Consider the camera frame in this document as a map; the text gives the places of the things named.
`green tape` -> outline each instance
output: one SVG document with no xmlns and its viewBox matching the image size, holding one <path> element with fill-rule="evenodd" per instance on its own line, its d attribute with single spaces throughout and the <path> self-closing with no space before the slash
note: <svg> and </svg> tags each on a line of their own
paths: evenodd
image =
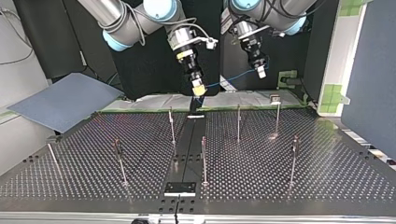
<svg viewBox="0 0 396 224">
<path fill-rule="evenodd" d="M 3 114 L 0 114 L 0 119 L 3 119 L 5 117 L 9 117 L 9 116 L 12 116 L 12 115 L 16 115 L 16 113 L 14 113 L 12 111 L 7 111 L 7 112 L 5 112 Z"/>
<path fill-rule="evenodd" d="M 294 89 L 296 86 L 294 85 L 287 85 L 284 82 L 281 82 L 280 80 L 282 77 L 297 77 L 297 71 L 296 70 L 291 70 L 291 71 L 284 71 L 284 72 L 279 72 L 278 80 L 277 80 L 277 86 L 280 89 Z"/>
<path fill-rule="evenodd" d="M 320 103 L 320 113 L 336 113 L 337 107 L 341 103 L 342 85 L 327 84 Z"/>
<path fill-rule="evenodd" d="M 350 17 L 358 16 L 361 13 L 361 7 L 366 2 L 363 0 L 341 0 L 341 8 L 338 16 Z"/>
</svg>

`metal post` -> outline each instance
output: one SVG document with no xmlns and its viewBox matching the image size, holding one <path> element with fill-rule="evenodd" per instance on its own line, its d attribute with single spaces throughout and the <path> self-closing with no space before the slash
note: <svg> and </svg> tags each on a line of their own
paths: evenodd
<svg viewBox="0 0 396 224">
<path fill-rule="evenodd" d="M 294 136 L 292 150 L 293 150 L 293 165 L 291 166 L 290 188 L 292 188 L 294 185 L 293 178 L 294 178 L 295 164 L 300 152 L 300 139 L 298 135 Z"/>
<path fill-rule="evenodd" d="M 169 110 L 169 122 L 171 123 L 171 129 L 172 129 L 172 143 L 173 145 L 176 144 L 176 139 L 175 139 L 175 127 L 174 127 L 174 120 L 172 117 L 172 107 Z"/>
<path fill-rule="evenodd" d="M 204 162 L 204 186 L 207 186 L 209 183 L 207 182 L 206 176 L 206 138 L 202 137 L 202 160 Z"/>
<path fill-rule="evenodd" d="M 55 156 L 55 153 L 53 151 L 52 145 L 50 143 L 47 143 L 47 146 L 49 148 L 50 155 L 52 156 L 53 160 L 55 161 L 55 165 L 58 168 L 59 175 L 62 175 L 61 167 L 59 166 L 59 162 L 56 159 L 56 156 Z"/>
<path fill-rule="evenodd" d="M 241 106 L 238 105 L 238 143 L 241 141 Z"/>
<path fill-rule="evenodd" d="M 275 127 L 275 132 L 272 135 L 272 139 L 276 139 L 278 136 L 278 131 L 279 131 L 279 120 L 280 120 L 280 106 L 282 105 L 282 100 L 280 99 L 280 96 L 277 94 L 270 95 L 270 104 L 271 105 L 276 105 L 276 127 Z"/>
<path fill-rule="evenodd" d="M 115 153 L 116 153 L 116 158 L 118 159 L 118 161 L 120 163 L 120 168 L 121 168 L 121 171 L 122 171 L 122 177 L 123 177 L 123 180 L 124 180 L 122 185 L 124 187 L 126 187 L 126 186 L 129 185 L 129 183 L 128 183 L 128 180 L 126 179 L 125 168 L 124 168 L 123 162 L 122 162 L 122 148 L 121 148 L 121 143 L 120 143 L 120 139 L 119 138 L 116 138 L 114 140 L 114 150 L 115 150 Z"/>
<path fill-rule="evenodd" d="M 280 116 L 280 104 L 277 105 L 277 111 L 276 111 L 276 128 L 275 128 L 276 134 L 279 127 L 279 116 Z"/>
</svg>

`gray panel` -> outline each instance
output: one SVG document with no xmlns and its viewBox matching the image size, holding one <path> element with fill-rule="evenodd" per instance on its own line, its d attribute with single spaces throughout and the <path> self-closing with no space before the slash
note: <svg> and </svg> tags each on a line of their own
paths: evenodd
<svg viewBox="0 0 396 224">
<path fill-rule="evenodd" d="M 342 122 L 396 158 L 396 1 L 367 5 Z"/>
<path fill-rule="evenodd" d="M 65 133 L 121 94 L 102 82 L 74 73 L 8 109 Z"/>
</svg>

